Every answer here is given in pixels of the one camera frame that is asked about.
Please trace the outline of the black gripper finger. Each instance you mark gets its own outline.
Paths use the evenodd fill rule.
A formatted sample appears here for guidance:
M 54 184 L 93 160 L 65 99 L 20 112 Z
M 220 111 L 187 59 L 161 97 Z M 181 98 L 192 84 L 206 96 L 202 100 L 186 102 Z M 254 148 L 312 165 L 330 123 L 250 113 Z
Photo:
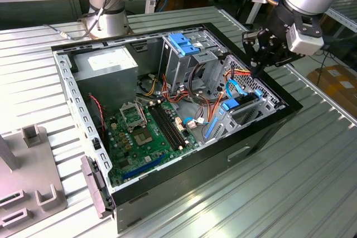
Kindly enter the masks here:
M 287 52 L 264 52 L 257 58 L 257 77 L 260 77 L 264 69 L 268 66 L 280 67 L 291 61 L 293 61 L 293 57 Z
M 262 70 L 259 50 L 255 50 L 254 45 L 258 41 L 258 32 L 246 31 L 242 33 L 242 44 L 245 53 L 250 61 L 250 76 L 256 78 Z

